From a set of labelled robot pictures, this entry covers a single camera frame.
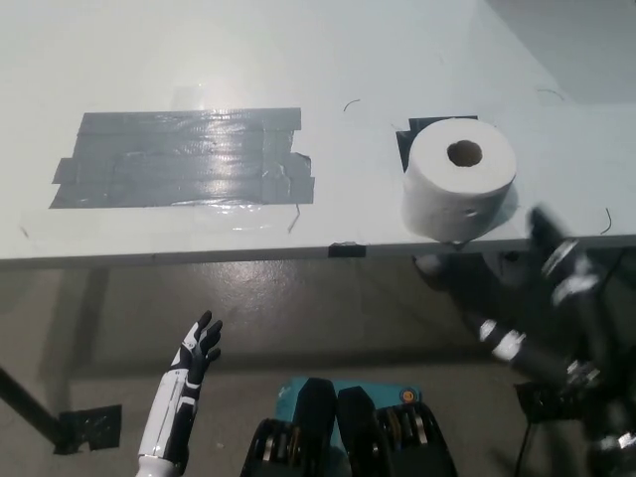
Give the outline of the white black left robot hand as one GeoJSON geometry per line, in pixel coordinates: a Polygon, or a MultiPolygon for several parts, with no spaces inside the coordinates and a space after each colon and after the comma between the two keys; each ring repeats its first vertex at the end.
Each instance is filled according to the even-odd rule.
{"type": "Polygon", "coordinates": [[[223,322],[206,311],[182,340],[164,373],[141,439],[139,454],[166,460],[183,470],[209,365],[221,354],[223,322]]]}

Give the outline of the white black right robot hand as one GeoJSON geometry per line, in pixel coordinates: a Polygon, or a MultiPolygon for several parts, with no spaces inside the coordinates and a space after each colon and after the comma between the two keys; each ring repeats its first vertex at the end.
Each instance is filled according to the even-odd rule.
{"type": "Polygon", "coordinates": [[[551,286],[551,304],[576,318],[584,356],[568,362],[527,334],[478,314],[467,316],[469,328],[496,359],[558,390],[615,386],[620,380],[616,333],[603,311],[597,265],[547,210],[531,209],[528,221],[530,242],[541,258],[542,278],[551,286]]]}

